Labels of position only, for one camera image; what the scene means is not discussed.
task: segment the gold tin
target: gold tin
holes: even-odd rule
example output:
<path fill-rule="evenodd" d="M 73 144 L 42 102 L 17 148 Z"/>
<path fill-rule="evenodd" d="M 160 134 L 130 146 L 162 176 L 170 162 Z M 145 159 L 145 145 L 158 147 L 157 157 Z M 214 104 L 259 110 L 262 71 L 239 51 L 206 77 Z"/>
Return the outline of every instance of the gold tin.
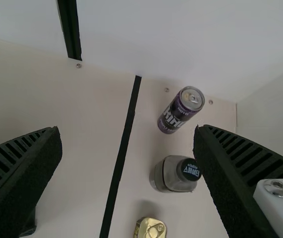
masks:
<path fill-rule="evenodd" d="M 144 217 L 137 221 L 133 238 L 166 238 L 167 227 L 162 221 Z"/>

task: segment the black bottle cap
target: black bottle cap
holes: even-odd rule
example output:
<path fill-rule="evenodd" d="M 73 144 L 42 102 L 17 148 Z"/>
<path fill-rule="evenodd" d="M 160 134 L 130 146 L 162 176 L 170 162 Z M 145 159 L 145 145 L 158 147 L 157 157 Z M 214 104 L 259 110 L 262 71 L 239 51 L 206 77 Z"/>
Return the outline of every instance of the black bottle cap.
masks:
<path fill-rule="evenodd" d="M 181 173 L 189 181 L 197 181 L 202 175 L 196 160 L 192 158 L 181 161 Z"/>

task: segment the can lid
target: can lid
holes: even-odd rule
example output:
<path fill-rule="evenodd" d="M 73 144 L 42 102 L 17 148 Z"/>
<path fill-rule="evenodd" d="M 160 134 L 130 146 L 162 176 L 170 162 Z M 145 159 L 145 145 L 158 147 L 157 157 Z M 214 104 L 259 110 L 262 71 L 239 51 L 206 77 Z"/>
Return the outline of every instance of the can lid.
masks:
<path fill-rule="evenodd" d="M 201 171 L 197 166 L 196 160 L 187 158 L 181 161 L 181 173 L 189 181 L 197 181 L 201 177 Z"/>
<path fill-rule="evenodd" d="M 199 110 L 204 106 L 205 98 L 203 93 L 194 87 L 188 86 L 181 92 L 181 101 L 190 110 Z"/>

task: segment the purple can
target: purple can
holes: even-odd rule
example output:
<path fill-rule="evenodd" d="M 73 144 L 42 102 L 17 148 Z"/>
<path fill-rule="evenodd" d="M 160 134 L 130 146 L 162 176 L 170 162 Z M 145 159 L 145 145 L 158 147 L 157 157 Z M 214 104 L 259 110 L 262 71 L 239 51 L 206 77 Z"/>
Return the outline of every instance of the purple can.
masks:
<path fill-rule="evenodd" d="M 203 93 L 194 87 L 183 88 L 158 119 L 158 127 L 165 134 L 176 132 L 183 124 L 202 110 Z"/>

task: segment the screw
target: screw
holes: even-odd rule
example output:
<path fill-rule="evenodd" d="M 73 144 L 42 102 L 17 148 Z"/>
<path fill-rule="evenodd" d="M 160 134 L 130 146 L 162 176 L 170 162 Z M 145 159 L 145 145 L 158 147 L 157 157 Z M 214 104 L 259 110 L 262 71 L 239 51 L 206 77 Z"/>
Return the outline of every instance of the screw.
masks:
<path fill-rule="evenodd" d="M 268 179 L 264 181 L 264 188 L 268 193 L 276 197 L 283 197 L 283 182 L 279 180 Z"/>

